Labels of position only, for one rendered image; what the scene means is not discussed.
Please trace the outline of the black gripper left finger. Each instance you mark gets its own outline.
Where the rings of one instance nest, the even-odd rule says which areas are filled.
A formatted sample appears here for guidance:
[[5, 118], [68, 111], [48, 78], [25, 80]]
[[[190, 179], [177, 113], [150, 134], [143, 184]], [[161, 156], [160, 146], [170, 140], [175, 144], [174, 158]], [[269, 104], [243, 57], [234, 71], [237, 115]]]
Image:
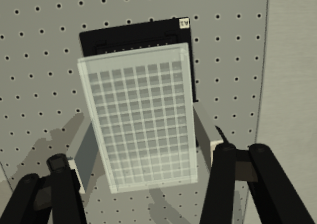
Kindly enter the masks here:
[[98, 150], [91, 118], [85, 117], [66, 154], [47, 159], [50, 175], [19, 180], [0, 224], [48, 224], [51, 209], [53, 224], [87, 224], [80, 194], [86, 193]]

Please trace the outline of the white well plate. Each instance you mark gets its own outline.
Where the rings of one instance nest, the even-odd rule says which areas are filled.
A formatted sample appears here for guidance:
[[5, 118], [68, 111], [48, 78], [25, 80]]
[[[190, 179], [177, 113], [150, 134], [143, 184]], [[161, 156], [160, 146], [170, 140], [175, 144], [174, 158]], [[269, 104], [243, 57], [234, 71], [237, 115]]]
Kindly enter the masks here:
[[111, 193], [198, 182], [188, 43], [77, 60]]

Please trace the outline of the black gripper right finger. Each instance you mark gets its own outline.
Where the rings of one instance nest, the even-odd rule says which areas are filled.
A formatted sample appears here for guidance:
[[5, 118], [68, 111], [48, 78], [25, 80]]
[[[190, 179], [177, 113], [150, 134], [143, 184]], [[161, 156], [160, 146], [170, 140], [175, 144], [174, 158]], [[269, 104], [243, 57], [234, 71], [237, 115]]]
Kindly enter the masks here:
[[201, 102], [193, 102], [193, 115], [210, 172], [199, 224], [232, 224], [235, 181], [247, 181], [262, 224], [315, 224], [269, 146], [255, 143], [249, 150], [236, 149]]

